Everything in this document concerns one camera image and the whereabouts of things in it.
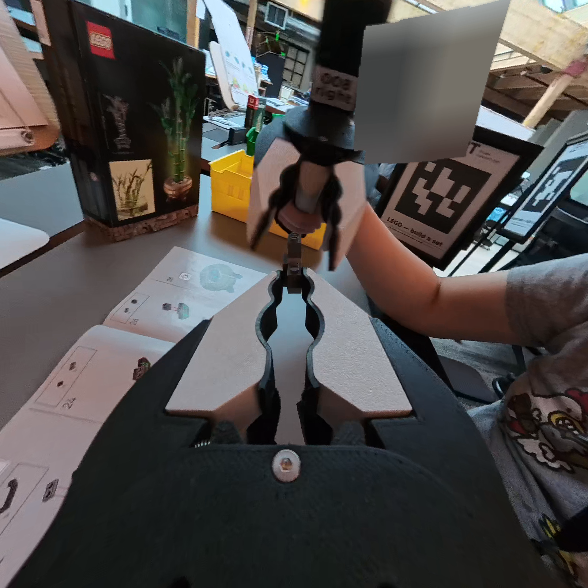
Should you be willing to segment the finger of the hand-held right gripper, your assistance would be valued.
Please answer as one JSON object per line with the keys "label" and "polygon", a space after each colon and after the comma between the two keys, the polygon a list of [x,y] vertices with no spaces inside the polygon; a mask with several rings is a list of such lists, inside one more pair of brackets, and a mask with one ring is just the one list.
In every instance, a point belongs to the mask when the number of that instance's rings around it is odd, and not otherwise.
{"label": "finger of the hand-held right gripper", "polygon": [[364,166],[358,162],[335,165],[322,190],[326,223],[322,249],[327,252],[329,271],[334,271],[349,252],[366,203]]}
{"label": "finger of the hand-held right gripper", "polygon": [[301,155],[292,143],[280,137],[270,141],[262,157],[258,157],[260,153],[258,139],[246,221],[247,242],[251,249],[256,249],[276,224],[288,237],[288,248],[300,250],[302,232],[289,231],[280,216],[287,207],[302,210]]}

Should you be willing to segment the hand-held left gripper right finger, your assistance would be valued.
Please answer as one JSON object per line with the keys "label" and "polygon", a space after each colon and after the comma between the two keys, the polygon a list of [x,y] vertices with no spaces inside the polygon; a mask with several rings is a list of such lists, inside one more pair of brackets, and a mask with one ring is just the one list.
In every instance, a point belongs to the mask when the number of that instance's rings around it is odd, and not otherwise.
{"label": "hand-held left gripper right finger", "polygon": [[306,376],[315,411],[332,430],[345,422],[406,417],[412,406],[371,317],[312,269],[303,270]]}

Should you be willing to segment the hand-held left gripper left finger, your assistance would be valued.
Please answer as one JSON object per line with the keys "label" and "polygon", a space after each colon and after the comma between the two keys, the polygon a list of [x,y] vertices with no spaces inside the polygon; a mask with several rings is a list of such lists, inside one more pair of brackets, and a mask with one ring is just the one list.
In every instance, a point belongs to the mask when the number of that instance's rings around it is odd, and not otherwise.
{"label": "hand-held left gripper left finger", "polygon": [[210,320],[166,411],[213,424],[228,421],[246,430],[261,414],[259,384],[269,352],[258,319],[273,301],[274,271],[255,283]]}

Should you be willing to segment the dark grey brick assembly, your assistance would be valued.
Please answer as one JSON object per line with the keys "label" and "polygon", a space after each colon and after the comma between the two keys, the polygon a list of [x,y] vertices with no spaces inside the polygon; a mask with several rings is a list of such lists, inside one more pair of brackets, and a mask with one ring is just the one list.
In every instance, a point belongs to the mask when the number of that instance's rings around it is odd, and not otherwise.
{"label": "dark grey brick assembly", "polygon": [[289,294],[302,293],[302,235],[291,232],[287,239],[287,250],[283,257],[283,282]]}

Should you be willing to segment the person's right forearm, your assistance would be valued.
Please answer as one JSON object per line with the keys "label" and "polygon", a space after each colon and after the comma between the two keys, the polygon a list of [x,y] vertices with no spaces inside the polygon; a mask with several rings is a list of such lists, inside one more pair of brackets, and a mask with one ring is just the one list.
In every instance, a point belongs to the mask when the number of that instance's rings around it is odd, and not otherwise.
{"label": "person's right forearm", "polygon": [[386,228],[369,202],[347,259],[368,297],[388,317],[438,339],[538,347],[507,317],[505,271],[440,277]]}

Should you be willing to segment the grey desk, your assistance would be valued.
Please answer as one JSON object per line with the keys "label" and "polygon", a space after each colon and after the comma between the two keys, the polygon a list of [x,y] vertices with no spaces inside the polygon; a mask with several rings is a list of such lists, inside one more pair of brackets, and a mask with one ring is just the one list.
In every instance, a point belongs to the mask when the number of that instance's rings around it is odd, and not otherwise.
{"label": "grey desk", "polygon": [[[179,246],[265,274],[277,269],[285,239],[268,235],[256,252],[247,247],[245,224],[212,212],[210,178],[201,175],[199,213],[164,230],[110,242],[92,224],[65,231],[70,239],[1,276],[1,428],[41,386],[65,353]],[[347,260],[327,270],[322,254],[305,247],[304,262],[344,296],[369,312],[364,289]],[[270,337],[281,415],[280,444],[302,445],[296,404],[305,382],[306,349],[302,298],[284,292]]]}

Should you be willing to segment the person's right hand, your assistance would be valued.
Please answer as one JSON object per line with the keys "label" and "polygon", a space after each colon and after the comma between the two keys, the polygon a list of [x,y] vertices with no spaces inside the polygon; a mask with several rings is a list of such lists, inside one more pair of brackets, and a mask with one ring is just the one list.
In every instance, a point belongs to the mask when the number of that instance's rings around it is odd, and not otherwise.
{"label": "person's right hand", "polygon": [[278,212],[276,223],[287,232],[308,235],[320,229],[323,218],[319,212],[303,212],[289,202]]}

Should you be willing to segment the yellow plastic bin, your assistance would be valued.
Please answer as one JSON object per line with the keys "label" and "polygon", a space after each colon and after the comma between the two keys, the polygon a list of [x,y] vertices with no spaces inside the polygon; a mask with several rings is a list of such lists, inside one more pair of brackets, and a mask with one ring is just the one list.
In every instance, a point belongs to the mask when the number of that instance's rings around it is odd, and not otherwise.
{"label": "yellow plastic bin", "polygon": [[[254,158],[245,151],[219,158],[210,163],[212,183],[212,210],[226,217],[246,223],[251,193]],[[300,172],[300,186],[307,195],[307,203],[316,207],[318,195],[325,185],[328,168],[321,168],[303,162]],[[302,239],[303,245],[318,250],[325,234],[325,223],[320,229]]]}

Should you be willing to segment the white background table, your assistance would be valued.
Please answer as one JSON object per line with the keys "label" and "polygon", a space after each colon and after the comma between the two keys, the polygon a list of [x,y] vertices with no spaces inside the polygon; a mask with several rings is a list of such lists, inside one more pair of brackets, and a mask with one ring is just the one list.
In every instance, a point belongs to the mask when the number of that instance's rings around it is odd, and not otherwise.
{"label": "white background table", "polygon": [[205,166],[204,162],[209,163],[233,152],[246,151],[245,136],[240,142],[236,138],[230,139],[232,130],[223,121],[214,122],[210,117],[203,116],[200,122],[201,138],[189,140],[188,153],[194,158],[200,157],[202,168]]}

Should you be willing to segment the small red green box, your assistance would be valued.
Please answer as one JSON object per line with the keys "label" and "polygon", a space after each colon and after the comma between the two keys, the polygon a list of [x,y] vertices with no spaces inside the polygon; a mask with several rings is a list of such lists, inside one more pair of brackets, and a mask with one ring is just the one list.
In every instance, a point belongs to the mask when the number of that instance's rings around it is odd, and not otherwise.
{"label": "small red green box", "polygon": [[258,132],[261,131],[264,124],[265,109],[266,98],[264,96],[248,95],[244,124],[246,132],[252,128]]}

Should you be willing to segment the tilted white instruction board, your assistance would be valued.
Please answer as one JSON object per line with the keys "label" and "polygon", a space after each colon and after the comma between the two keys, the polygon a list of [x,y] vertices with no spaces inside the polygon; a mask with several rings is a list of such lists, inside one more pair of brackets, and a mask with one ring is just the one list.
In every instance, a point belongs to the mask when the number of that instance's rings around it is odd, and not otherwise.
{"label": "tilted white instruction board", "polygon": [[204,1],[210,13],[217,41],[210,41],[209,53],[225,106],[246,109],[250,96],[258,97],[258,83],[251,50],[236,13],[223,1]]}

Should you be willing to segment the black bamboo set box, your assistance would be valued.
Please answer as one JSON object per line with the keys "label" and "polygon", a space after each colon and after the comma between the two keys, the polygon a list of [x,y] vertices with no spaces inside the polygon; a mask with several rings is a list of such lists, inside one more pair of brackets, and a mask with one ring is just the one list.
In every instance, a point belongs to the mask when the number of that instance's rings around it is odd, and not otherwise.
{"label": "black bamboo set box", "polygon": [[199,210],[204,53],[80,1],[68,3],[95,155],[86,164],[106,210],[86,212],[113,242]]}

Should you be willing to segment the building instruction booklet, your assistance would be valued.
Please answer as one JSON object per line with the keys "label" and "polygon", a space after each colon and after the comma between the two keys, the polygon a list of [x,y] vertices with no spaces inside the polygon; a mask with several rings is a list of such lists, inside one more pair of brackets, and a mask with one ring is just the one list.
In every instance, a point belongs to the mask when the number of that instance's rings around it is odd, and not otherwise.
{"label": "building instruction booklet", "polygon": [[264,273],[174,247],[69,349],[1,430],[1,587],[51,525],[72,474],[134,383]]}

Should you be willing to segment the person in grey shirt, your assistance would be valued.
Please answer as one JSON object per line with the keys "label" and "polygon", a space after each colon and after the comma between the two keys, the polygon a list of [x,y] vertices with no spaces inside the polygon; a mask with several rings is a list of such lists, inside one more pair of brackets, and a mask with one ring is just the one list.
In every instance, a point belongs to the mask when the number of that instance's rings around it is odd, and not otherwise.
{"label": "person in grey shirt", "polygon": [[587,552],[556,544],[587,507],[587,255],[508,271],[506,313],[521,342],[546,353],[469,415],[546,567],[587,587]]}

